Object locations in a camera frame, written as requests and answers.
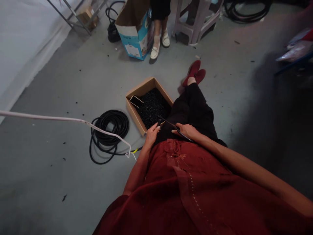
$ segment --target white plastic stool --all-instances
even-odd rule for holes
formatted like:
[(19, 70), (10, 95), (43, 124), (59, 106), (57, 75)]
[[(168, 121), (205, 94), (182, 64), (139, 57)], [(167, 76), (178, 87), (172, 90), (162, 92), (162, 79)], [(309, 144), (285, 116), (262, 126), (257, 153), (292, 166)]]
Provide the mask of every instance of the white plastic stool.
[[(177, 12), (176, 12), (176, 20), (175, 26), (173, 30), (173, 36), (175, 36), (176, 32), (182, 32), (189, 37), (189, 46), (197, 45), (198, 41), (200, 41), (202, 35), (219, 19), (219, 16), (222, 12), (224, 0), (219, 0), (217, 4), (211, 5), (211, 0), (192, 0), (191, 3), (181, 11), (183, 0), (178, 0)], [(181, 22), (180, 18), (188, 12), (188, 17), (186, 23)], [(210, 19), (205, 22), (206, 17), (210, 16)]]

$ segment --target gray floor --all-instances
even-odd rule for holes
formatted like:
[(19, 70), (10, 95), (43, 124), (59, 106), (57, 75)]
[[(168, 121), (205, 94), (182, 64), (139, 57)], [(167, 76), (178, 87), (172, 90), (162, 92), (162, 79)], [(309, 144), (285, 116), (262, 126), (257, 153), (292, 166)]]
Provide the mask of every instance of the gray floor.
[[(302, 29), (300, 11), (274, 4), (263, 22), (251, 25), (224, 17), (196, 48), (172, 38), (170, 48), (161, 48), (154, 63), (149, 58), (131, 59), (121, 43), (109, 43), (104, 19), (90, 38), (70, 32), (12, 110), (91, 121), (109, 109), (119, 109), (130, 118), (124, 98), (128, 90), (154, 76), (176, 99), (180, 81), (197, 55), (207, 71), (200, 88), (215, 112), (219, 138), (312, 199), (312, 97), (298, 88), (295, 77), (280, 77), (278, 89), (273, 89), (275, 58)], [(172, 12), (170, 30), (174, 17)], [(93, 232), (122, 193), (135, 162), (116, 156), (107, 165), (95, 165), (89, 158), (89, 141), (90, 129), (81, 124), (4, 120), (1, 234)], [(126, 141), (133, 147), (144, 142), (131, 118)]]

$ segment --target white shoe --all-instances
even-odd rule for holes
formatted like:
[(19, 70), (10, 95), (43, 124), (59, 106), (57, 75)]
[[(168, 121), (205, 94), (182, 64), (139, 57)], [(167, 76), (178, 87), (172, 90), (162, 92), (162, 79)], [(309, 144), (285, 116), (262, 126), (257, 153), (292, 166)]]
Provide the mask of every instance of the white shoe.
[(165, 48), (168, 48), (170, 46), (170, 38), (167, 33), (167, 29), (165, 30), (165, 33), (162, 35), (162, 45)]
[(159, 49), (160, 49), (160, 44), (159, 44), (159, 47), (152, 47), (152, 51), (151, 51), (151, 54), (150, 54), (150, 58), (151, 59), (156, 59), (157, 56), (159, 55)]

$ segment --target black skirt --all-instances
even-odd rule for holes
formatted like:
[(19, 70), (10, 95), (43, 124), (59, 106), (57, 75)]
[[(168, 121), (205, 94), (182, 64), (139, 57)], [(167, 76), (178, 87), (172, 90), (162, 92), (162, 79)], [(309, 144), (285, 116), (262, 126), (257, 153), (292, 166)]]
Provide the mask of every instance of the black skirt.
[(165, 20), (171, 13), (171, 0), (150, 0), (152, 20)]

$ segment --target black scissors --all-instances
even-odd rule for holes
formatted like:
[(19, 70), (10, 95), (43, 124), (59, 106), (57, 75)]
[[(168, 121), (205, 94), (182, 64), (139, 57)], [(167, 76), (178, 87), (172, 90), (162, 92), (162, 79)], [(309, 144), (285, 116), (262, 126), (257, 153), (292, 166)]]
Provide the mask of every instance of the black scissors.
[(177, 130), (177, 132), (178, 132), (182, 137), (184, 137), (185, 139), (187, 139), (189, 142), (195, 143), (193, 140), (189, 139), (187, 136), (185, 136), (183, 133), (181, 133), (180, 130), (179, 130), (179, 128), (178, 128), (177, 126), (175, 126), (174, 124), (168, 122), (166, 119), (162, 118), (160, 115), (158, 115), (158, 117), (159, 117), (160, 119), (166, 121), (166, 122), (167, 122), (168, 124), (170, 124), (172, 127), (174, 127), (174, 128)]

